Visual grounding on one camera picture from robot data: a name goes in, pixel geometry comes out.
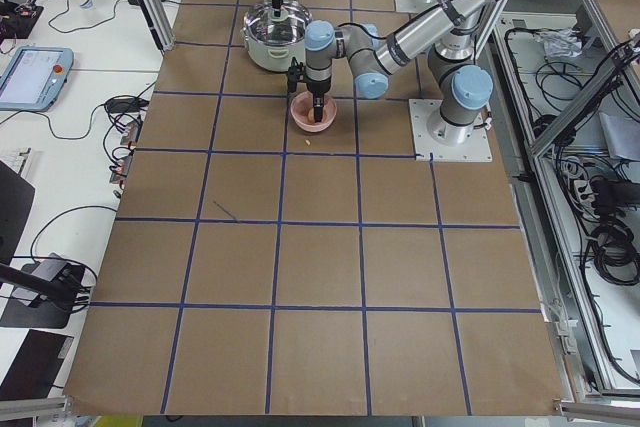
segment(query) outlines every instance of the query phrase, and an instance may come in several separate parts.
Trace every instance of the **brown paper surface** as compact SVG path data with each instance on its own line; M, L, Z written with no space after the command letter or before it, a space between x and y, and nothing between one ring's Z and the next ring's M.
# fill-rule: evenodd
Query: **brown paper surface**
M368 102L336 61L335 124L302 132L242 46L261 0L183 1L178 41L207 45L165 56L65 389L77 413L551 413L495 143L490 164L412 158L406 99L437 94L420 63ZM406 20L393 0L300 1Z

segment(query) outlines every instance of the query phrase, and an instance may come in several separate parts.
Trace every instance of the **electronics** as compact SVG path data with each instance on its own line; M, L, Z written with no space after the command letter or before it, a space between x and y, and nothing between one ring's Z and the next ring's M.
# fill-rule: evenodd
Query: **electronics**
M31 211L35 189L0 162L0 263L13 259Z
M44 8L33 1L16 4L0 2L0 42L3 39L28 39Z
M48 109L73 65L71 49L19 47L0 81L0 110Z
M0 385L0 401L46 398L72 342L66 335L29 330Z
M15 286L11 293L15 298L6 302L0 326L63 328L82 287L84 267L56 259L55 254L49 256L53 260L26 265L22 270L9 266L27 223L35 189L2 162L0 186L0 285L6 282ZM43 301L38 294L49 300Z
M591 181L591 188L595 193L593 207L598 215L615 215L618 209L640 206L640 184L598 179Z

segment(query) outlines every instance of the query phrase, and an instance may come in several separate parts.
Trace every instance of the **wire bundle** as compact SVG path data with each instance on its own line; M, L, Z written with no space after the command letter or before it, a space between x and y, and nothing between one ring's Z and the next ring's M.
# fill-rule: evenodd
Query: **wire bundle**
M607 60L613 56L618 57L616 60L616 68L612 74L605 79L602 87L598 89L595 95L586 102L580 114L576 116L572 125L569 126L571 129L577 131L582 128L593 115L595 115L604 98L609 95L615 95L616 93L618 96L620 95L618 89L622 85L621 77L624 76L624 69L640 56L637 47L637 45L632 44L632 41L619 44L598 64L594 76ZM638 121L637 119L640 115L634 112L631 113L634 114L631 118ZM625 215L622 210L616 209L607 215L599 215L595 210L590 209L588 203L584 202L583 199L576 198L575 192L571 189L571 185L575 182L576 176L586 180L589 184L597 178L628 181L629 179L624 172L624 167L628 165L628 161L623 160L617 165L613 165L609 159L597 155L582 154L580 157L586 160L584 163L580 158L567 157L564 155L564 152L567 148L566 140L569 135L569 128L567 128L556 139L554 169L561 191L571 208L578 230L581 233L579 269L582 282L589 297L591 310L597 320L599 336L610 364L623 378L636 385L640 385L640 379L627 372L620 365L619 359L616 358L611 350L605 332L603 314L596 301L597 297L594 295L587 278L587 270L590 265L593 265L598 275L606 282L624 287L638 285L640 282L640 256L632 244L633 233L620 219L620 217ZM591 175L587 167L595 168L601 173ZM628 274L624 278L618 274L614 274L616 269L624 268L627 270L630 269L631 274Z

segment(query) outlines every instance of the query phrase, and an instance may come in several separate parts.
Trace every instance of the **blue tape grid line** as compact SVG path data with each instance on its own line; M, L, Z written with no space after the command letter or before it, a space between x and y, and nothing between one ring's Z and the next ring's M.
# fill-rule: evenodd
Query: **blue tape grid line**
M201 224L248 225L302 225L309 227L363 227L398 229L449 229L449 230L520 230L517 225L459 225L459 224L392 224L374 222L316 222L304 220L252 220L252 219L177 219L173 217L116 217L116 222L199 222Z
M231 44L231 41L233 39L233 33L234 33L234 29L235 29L235 25L236 25L236 19L238 16L238 10L239 7L238 5L236 5L235 7L235 12L233 14L233 22L232 22L232 27L231 27L231 32L229 33L229 44ZM227 48L227 54L225 57L225 63L224 63L224 69L222 72L222 76L221 76L221 80L220 80L220 92L224 91L224 82L227 76L227 69L229 66L229 57L230 57L230 53L231 53L231 48ZM218 96L218 105L216 108L216 114L215 114L215 118L213 121L213 128L211 130L211 137L209 139L209 150L212 151L213 150L213 142L215 140L215 136L216 136L216 126L218 123L218 116L220 114L220 103L222 102L222 96ZM187 297L187 290L189 287L189 276L191 274L191 267L193 264L193 256L194 256L194 252L195 252L195 246L196 246L196 241L198 238L198 229L200 226L200 216L202 214L202 206L204 205L204 197L205 197L205 192L206 192L206 188L207 188L207 180L209 177L209 168L211 165L211 157L212 154L211 152L207 153L207 161L205 164L205 171L204 171L204 175L203 175L203 179L202 179L202 187L200 190L200 199L198 202L198 210L197 210L197 214L196 214L196 219L195 219L195 224L194 224L194 228L193 228L193 236L191 238L191 246L190 246L190 250L189 250L189 257L187 260L187 268L186 268L186 272L184 275L184 283L182 286L182 294L180 297L180 304L184 305L186 302L186 297ZM169 358L169 366L167 369L167 378L165 381L165 389L164 389L164 394L162 397L162 406L160 408L160 412L162 414L164 414L166 412L167 409L167 403L169 401L169 393L171 391L171 380L172 380L172 376L173 376L173 368L175 365L175 360L176 360L176 354L177 354L177 350L178 350L178 343L180 341L180 330L182 327L182 316L184 313L184 307L178 307L178 317L176 320L176 329L175 329L175 333L174 333L174 337L173 337L173 344L171 347L171 356Z
M271 305L271 304L207 304L201 302L106 302L91 301L92 307L191 310L266 310L318 312L423 312L456 314L540 314L540 309L491 307L398 307L360 305Z
M349 0L349 20L353 22L353 0ZM364 361L364 387L367 415L373 415L371 401L371 369L369 365L369 330L367 325L367 285L364 270L364 230L362 228L362 174L360 169L360 129L358 124L358 101L354 100L354 130L356 143L356 192L358 202L358 250L360 254L360 298L362 301L362 344Z
M435 166L433 165L433 154L431 154L431 159L429 161L429 168L431 170L431 177L433 181L433 198L436 204L436 218L438 219L438 224L442 225L442 213L440 210L440 198L438 195L438 182L436 178L436 169L435 169ZM469 386L467 384L467 375L464 369L464 358L462 355L462 344L460 341L460 329L458 328L456 304L453 298L453 286L451 283L451 272L449 270L449 259L447 256L447 245L444 238L444 229L442 227L439 227L438 230L440 234L440 245L442 246L442 259L444 261L445 276L447 279L447 291L449 293L449 303L451 306L451 320L453 322L453 335L455 337L456 351L458 355L458 364L460 366L460 379L462 381L462 392L464 394L464 403L467 409L467 415L473 415L473 410L471 408L471 399L469 397Z
M230 46L229 48L231 49L235 49L237 48L236 46ZM236 97L236 98L248 98L248 99L284 99L286 98L285 95L282 94L251 94L251 93L242 93L242 94L238 94L235 92L190 92L190 91L177 91L177 90L154 90L153 94L159 94L159 95L192 95L192 96L205 96L205 97ZM359 96L345 96L345 95L335 95L333 96L334 99L336 100L353 100L354 98L356 99L361 99L361 100L371 100L371 99L365 99L364 97L359 97ZM385 97L385 100L391 101L391 102L407 102L409 99L405 98L405 97Z
M282 238L282 212L284 208L284 187L285 175L287 169L287 130L289 125L289 109L288 106L284 111L284 139L282 141L282 165L280 170L280 193L278 196L278 222L276 226L276 250L275 260L273 263L273 284L271 291L271 315L269 318L269 349L267 354L267 386L264 402L264 413L271 412L271 383L273 378L273 344L275 342L275 325L276 325L276 309L278 296L278 267L280 265L280 239Z

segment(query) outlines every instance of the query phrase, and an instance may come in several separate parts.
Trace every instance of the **cooking pot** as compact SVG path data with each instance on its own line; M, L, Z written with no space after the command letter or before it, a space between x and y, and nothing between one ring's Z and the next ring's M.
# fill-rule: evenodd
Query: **cooking pot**
M285 0L280 17L273 14L271 0L260 2L244 16L244 45L260 67L286 72L291 59L304 62L304 32L311 13L295 0Z

